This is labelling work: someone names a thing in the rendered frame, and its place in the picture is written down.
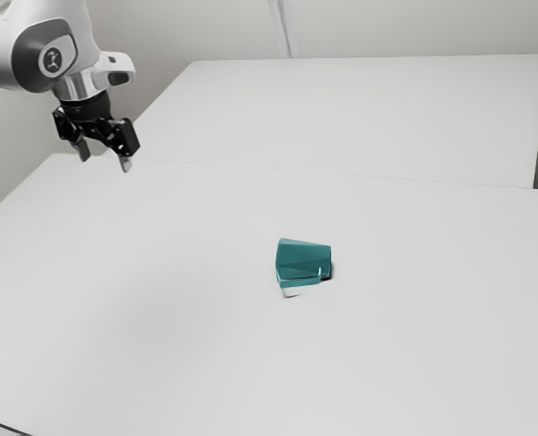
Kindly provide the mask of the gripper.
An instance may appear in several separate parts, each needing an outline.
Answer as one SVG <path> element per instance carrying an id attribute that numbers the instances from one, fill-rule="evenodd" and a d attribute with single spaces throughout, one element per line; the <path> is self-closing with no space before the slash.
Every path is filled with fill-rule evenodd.
<path id="1" fill-rule="evenodd" d="M 59 137 L 71 144 L 82 162 L 91 157 L 86 136 L 111 149 L 124 173 L 132 169 L 132 158 L 140 149 L 140 142 L 128 118 L 113 119 L 108 92 L 86 100 L 60 100 L 53 118 Z"/>

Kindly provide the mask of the teal faceted mug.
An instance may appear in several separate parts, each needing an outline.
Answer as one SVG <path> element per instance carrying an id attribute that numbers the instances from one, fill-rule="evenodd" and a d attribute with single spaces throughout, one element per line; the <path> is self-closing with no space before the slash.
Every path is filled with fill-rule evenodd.
<path id="1" fill-rule="evenodd" d="M 299 294 L 299 288 L 332 278 L 332 248 L 320 243 L 281 238 L 274 266 L 284 298 L 293 298 Z"/>

